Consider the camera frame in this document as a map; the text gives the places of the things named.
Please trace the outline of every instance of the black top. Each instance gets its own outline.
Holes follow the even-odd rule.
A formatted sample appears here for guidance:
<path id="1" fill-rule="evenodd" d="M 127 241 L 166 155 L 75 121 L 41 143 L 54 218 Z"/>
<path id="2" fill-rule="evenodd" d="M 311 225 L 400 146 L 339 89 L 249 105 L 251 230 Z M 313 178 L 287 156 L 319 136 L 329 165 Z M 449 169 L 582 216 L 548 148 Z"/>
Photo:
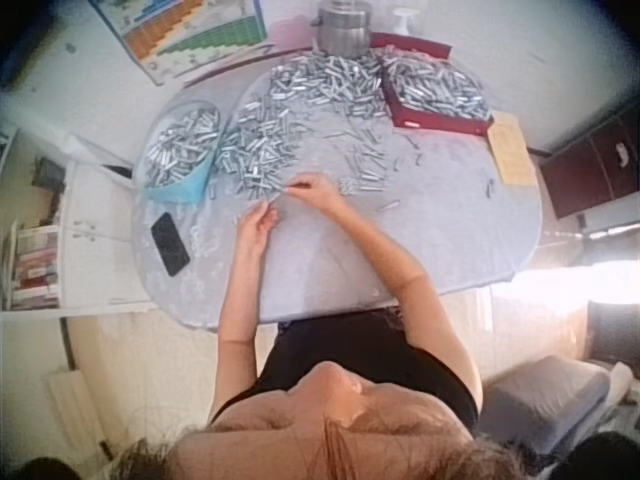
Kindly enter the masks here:
<path id="1" fill-rule="evenodd" d="M 374 383 L 393 383 L 431 394 L 444 402 L 473 432 L 478 408 L 460 379 L 433 355 L 409 345 L 389 310 L 315 318 L 281 331 L 264 370 L 229 406 L 259 393 L 289 390 L 320 362 L 333 361 Z"/>

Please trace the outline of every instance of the red tray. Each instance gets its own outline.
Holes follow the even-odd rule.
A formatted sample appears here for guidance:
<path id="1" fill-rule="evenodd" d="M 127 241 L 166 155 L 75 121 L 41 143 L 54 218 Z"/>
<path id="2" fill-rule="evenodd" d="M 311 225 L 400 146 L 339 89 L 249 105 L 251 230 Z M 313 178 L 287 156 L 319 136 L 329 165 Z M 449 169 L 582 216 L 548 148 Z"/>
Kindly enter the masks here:
<path id="1" fill-rule="evenodd" d="M 442 43 L 422 40 L 415 37 L 405 37 L 390 33 L 373 33 L 371 47 L 380 48 L 393 45 L 400 50 L 418 51 L 435 58 L 447 60 L 451 47 Z M 493 124 L 493 117 L 488 120 L 470 120 L 462 117 L 452 117 L 440 113 L 421 112 L 407 108 L 400 103 L 386 70 L 382 72 L 382 91 L 391 110 L 391 120 L 400 128 L 425 128 L 431 130 L 445 130 L 447 132 L 468 133 L 470 135 L 485 136 Z"/>

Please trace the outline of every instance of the black smartphone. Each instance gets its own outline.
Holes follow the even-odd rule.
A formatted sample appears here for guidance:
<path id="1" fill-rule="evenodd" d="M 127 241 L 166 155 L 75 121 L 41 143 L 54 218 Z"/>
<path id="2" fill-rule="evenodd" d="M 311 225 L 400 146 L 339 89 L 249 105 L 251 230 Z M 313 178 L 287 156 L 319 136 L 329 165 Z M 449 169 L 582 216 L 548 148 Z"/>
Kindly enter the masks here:
<path id="1" fill-rule="evenodd" d="M 175 277 L 191 261 L 173 218 L 165 212 L 151 227 L 151 236 L 170 277 Z"/>

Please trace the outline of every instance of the woman's left arm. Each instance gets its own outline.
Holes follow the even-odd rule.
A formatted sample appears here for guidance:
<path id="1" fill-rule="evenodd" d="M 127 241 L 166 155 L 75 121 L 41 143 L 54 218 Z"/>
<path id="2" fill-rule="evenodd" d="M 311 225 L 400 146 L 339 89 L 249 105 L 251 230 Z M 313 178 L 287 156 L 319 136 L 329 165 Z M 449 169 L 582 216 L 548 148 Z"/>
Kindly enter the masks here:
<path id="1" fill-rule="evenodd" d="M 256 381 L 255 336 L 262 259 L 276 211 L 262 202 L 239 221 L 227 294 L 218 326 L 218 367 L 210 417 Z"/>

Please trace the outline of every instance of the hand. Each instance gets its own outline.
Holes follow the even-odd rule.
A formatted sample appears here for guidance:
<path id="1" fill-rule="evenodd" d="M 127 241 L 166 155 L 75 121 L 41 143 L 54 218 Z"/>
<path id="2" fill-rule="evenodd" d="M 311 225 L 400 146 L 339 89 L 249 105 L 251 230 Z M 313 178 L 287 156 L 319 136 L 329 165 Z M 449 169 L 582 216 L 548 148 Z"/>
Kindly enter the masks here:
<path id="1" fill-rule="evenodd" d="M 238 220 L 236 258 L 259 260 L 269 240 L 269 232 L 278 221 L 278 212 L 269 202 L 260 202 Z"/>
<path id="2" fill-rule="evenodd" d="M 289 183 L 286 193 L 324 214 L 330 214 L 345 205 L 338 189 L 320 173 L 302 173 L 296 176 Z"/>

